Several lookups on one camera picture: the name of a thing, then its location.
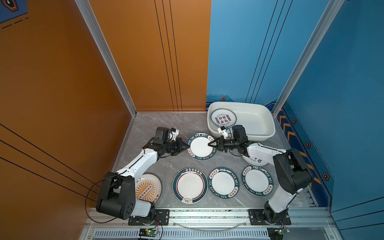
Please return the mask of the green lettered plate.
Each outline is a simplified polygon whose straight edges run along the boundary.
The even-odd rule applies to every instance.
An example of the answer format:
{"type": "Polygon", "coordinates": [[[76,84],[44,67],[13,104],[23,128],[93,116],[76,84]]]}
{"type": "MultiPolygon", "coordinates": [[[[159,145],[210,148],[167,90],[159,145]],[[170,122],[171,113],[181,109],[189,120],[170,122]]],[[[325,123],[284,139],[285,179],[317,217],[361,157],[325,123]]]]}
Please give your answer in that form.
{"type": "Polygon", "coordinates": [[[242,172],[245,189],[254,196],[265,197],[274,189],[272,175],[262,167],[247,166],[242,172]]]}
{"type": "Polygon", "coordinates": [[[240,182],[233,170],[218,167],[209,174],[208,186],[216,197],[231,199],[239,192],[240,182]]]}
{"type": "Polygon", "coordinates": [[[187,142],[190,146],[188,148],[189,155],[198,161],[211,159],[217,152],[216,148],[208,145],[212,141],[214,141],[214,138],[206,133],[192,135],[187,142]]]}

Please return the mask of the plate with red coin pattern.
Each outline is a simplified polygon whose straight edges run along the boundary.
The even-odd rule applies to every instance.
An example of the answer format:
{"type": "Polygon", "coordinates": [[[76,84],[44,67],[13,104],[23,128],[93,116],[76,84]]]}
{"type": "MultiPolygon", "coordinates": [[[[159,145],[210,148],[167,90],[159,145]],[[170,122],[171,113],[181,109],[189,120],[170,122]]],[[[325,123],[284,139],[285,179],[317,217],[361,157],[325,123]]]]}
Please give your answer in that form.
{"type": "Polygon", "coordinates": [[[237,122],[237,115],[229,109],[216,109],[210,114],[210,120],[217,127],[229,128],[237,122]]]}

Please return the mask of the large green red plate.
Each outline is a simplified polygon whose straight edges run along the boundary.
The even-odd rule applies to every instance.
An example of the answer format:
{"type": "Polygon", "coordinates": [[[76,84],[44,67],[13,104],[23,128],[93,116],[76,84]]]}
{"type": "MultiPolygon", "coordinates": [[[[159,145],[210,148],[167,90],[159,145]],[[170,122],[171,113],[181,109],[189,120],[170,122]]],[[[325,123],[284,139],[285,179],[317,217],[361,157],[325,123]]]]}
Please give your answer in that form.
{"type": "Polygon", "coordinates": [[[188,167],[179,171],[173,180],[173,193],[184,204],[201,201],[208,191],[208,179],[202,170],[188,167]]]}

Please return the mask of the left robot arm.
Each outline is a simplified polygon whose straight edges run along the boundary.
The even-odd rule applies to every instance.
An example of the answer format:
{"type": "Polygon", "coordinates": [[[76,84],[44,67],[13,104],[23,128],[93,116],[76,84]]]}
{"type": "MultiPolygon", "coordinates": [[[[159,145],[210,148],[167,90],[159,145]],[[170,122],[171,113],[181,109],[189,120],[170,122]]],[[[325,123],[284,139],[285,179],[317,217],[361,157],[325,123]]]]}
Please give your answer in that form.
{"type": "Polygon", "coordinates": [[[97,212],[122,220],[139,217],[153,221],[155,205],[136,198],[136,182],[159,159],[176,156],[189,147],[181,138],[170,141],[151,139],[127,166],[116,173],[105,174],[101,180],[97,212]]]}

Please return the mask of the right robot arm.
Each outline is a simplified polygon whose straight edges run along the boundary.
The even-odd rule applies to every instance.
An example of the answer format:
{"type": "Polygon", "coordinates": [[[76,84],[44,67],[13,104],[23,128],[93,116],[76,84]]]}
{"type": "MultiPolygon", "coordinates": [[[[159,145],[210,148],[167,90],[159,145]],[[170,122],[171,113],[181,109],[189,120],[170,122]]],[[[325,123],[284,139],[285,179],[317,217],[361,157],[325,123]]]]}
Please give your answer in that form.
{"type": "Polygon", "coordinates": [[[258,142],[220,137],[208,143],[221,152],[238,150],[245,157],[257,158],[275,167],[279,186],[273,196],[265,203],[263,213],[254,215],[254,219],[266,225],[280,224],[287,218],[288,205],[305,189],[314,176],[311,169],[297,149],[279,150],[264,146],[258,142]]]}

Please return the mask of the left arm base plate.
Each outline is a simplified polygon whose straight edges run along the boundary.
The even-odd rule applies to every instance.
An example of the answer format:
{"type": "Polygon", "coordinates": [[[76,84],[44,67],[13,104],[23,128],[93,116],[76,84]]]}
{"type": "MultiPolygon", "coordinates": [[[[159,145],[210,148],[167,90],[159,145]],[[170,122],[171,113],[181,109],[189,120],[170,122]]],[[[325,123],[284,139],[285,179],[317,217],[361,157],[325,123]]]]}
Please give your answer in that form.
{"type": "Polygon", "coordinates": [[[150,210],[149,215],[146,217],[130,217],[128,221],[129,226],[155,226],[161,224],[167,226],[169,224],[170,210],[168,209],[154,209],[150,210]]]}

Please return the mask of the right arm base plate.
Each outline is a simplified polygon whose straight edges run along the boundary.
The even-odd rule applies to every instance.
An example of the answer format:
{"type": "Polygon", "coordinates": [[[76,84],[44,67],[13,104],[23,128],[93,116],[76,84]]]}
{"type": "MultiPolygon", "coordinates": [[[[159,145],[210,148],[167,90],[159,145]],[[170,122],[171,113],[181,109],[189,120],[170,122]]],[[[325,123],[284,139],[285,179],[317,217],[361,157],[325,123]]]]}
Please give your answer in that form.
{"type": "Polygon", "coordinates": [[[252,226],[256,225],[285,225],[292,224],[289,209],[275,213],[272,209],[249,209],[249,219],[252,226]]]}

